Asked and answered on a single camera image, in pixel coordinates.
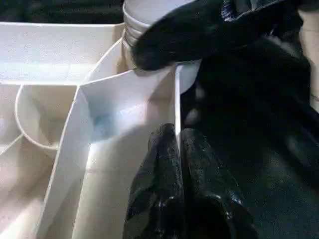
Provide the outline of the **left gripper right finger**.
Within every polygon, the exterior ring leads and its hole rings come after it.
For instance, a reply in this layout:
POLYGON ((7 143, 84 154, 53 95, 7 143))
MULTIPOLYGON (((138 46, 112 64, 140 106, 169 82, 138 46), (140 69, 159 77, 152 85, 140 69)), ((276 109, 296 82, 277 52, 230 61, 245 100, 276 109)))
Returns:
POLYGON ((235 178, 199 131, 181 132, 186 165, 187 236, 190 239, 257 239, 253 217, 235 178))

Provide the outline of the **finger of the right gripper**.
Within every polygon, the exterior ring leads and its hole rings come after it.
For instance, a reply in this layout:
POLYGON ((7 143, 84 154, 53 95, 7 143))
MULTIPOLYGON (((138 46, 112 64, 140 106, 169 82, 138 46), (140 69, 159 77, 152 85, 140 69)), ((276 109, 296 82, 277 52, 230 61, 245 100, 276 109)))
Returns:
POLYGON ((261 34, 259 14, 233 14, 236 1, 196 0, 154 23, 134 44, 135 65, 157 70, 174 62, 198 60, 229 51, 261 34))

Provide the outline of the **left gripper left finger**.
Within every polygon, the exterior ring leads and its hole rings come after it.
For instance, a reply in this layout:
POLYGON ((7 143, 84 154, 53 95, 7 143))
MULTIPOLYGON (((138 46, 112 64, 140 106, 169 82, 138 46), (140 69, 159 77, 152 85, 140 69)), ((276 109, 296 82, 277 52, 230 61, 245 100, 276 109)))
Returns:
POLYGON ((175 127, 150 134, 148 152, 136 173, 123 228, 125 239, 182 239, 184 188, 175 127))

